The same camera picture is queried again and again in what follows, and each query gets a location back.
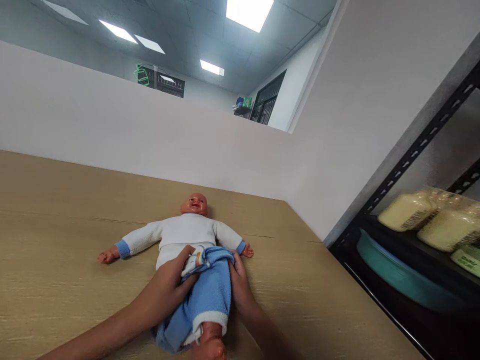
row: teal bowl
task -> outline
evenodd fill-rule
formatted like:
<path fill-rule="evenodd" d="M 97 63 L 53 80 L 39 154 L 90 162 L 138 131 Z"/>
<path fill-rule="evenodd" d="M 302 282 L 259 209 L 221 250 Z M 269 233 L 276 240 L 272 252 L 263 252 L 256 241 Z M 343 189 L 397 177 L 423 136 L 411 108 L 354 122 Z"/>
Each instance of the teal bowl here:
<path fill-rule="evenodd" d="M 356 245 L 360 257 L 379 277 L 414 302 L 438 313 L 461 314 L 468 308 L 458 296 L 392 255 L 363 229 Z"/>

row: window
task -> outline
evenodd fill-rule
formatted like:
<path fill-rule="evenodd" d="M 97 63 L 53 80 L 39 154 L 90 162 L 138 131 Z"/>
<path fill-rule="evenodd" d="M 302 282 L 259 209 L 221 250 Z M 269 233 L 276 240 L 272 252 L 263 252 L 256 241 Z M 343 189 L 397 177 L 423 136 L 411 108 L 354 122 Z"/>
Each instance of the window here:
<path fill-rule="evenodd" d="M 250 120 L 268 125 L 286 72 L 287 70 L 282 72 L 256 93 L 255 104 L 250 113 Z"/>
<path fill-rule="evenodd" d="M 137 65 L 137 80 L 143 86 L 160 90 L 161 92 L 184 97 L 185 81 L 180 80 L 172 75 L 152 70 L 143 65 Z"/>

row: doll head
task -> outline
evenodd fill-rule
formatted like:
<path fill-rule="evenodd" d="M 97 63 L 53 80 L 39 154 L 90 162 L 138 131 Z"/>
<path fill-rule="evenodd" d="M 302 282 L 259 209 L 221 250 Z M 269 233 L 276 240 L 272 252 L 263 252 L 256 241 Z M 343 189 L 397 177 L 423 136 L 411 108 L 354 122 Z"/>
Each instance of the doll head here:
<path fill-rule="evenodd" d="M 194 192 L 180 205 L 180 212 L 207 216 L 207 198 L 201 193 Z"/>

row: ceiling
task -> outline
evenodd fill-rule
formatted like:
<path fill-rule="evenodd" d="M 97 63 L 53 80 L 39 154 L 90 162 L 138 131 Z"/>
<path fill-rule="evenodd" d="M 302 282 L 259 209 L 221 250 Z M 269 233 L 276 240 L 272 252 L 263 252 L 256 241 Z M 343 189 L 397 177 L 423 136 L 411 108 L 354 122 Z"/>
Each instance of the ceiling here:
<path fill-rule="evenodd" d="M 326 26 L 336 3 L 276 0 L 257 33 L 226 18 L 227 0 L 49 0 L 89 26 L 59 15 L 41 0 L 30 1 L 80 35 L 166 72 L 241 94 L 249 94 Z M 116 37 L 98 19 L 157 42 L 165 54 Z M 203 70 L 200 59 L 224 68 L 224 76 Z"/>

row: fluorescent light panel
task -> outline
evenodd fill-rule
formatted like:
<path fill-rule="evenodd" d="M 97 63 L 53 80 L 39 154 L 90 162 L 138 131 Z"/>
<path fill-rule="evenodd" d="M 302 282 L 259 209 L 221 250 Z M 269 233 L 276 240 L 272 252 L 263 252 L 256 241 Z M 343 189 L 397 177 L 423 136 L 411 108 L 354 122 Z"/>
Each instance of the fluorescent light panel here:
<path fill-rule="evenodd" d="M 143 46 L 145 46 L 146 48 L 149 48 L 149 49 L 152 49 L 152 50 L 155 50 L 159 53 L 162 53 L 162 54 L 165 54 L 165 51 L 162 50 L 162 48 L 160 47 L 160 45 L 158 43 L 156 43 L 155 41 L 152 41 L 152 40 L 149 40 L 149 39 L 146 39 L 144 37 L 141 37 L 141 36 L 138 36 L 138 35 L 135 35 L 135 37 L 140 40 L 140 42 L 143 44 Z"/>
<path fill-rule="evenodd" d="M 100 20 L 100 19 L 98 19 L 98 21 L 100 21 L 103 25 L 105 25 L 105 27 L 108 30 L 110 30 L 112 33 L 114 33 L 119 38 L 122 38 L 122 39 L 128 40 L 132 43 L 138 44 L 138 42 L 136 42 L 135 39 L 125 29 L 122 29 L 121 27 L 112 25 L 112 24 L 110 24 L 108 22 L 105 22 L 103 20 Z"/>
<path fill-rule="evenodd" d="M 68 10 L 66 7 L 54 4 L 54 3 L 50 2 L 50 1 L 47 1 L 47 0 L 42 0 L 42 1 L 45 5 L 47 5 L 51 9 L 55 10 L 57 13 L 62 15 L 64 18 L 67 18 L 67 19 L 70 19 L 70 20 L 75 20 L 76 22 L 79 22 L 79 23 L 82 23 L 82 24 L 85 24 L 85 25 L 88 26 L 88 24 L 85 21 L 83 21 L 81 18 L 79 18 L 73 12 Z"/>
<path fill-rule="evenodd" d="M 214 73 L 214 74 L 217 74 L 217 75 L 220 75 L 220 76 L 224 76 L 224 74 L 225 74 L 224 69 L 222 69 L 221 67 L 218 67 L 217 65 L 213 65 L 209 62 L 200 60 L 200 65 L 201 65 L 201 68 L 203 70 L 207 70 L 211 73 Z"/>
<path fill-rule="evenodd" d="M 259 33 L 273 3 L 274 0 L 228 0 L 226 17 Z"/>
<path fill-rule="evenodd" d="M 172 83 L 175 82 L 175 81 L 174 81 L 172 78 L 170 78 L 170 77 L 166 77 L 166 76 L 163 76 L 163 75 L 160 75 L 160 76 L 161 76 L 161 78 L 162 78 L 163 80 L 166 80 L 166 81 L 169 81 L 169 82 L 172 82 Z"/>

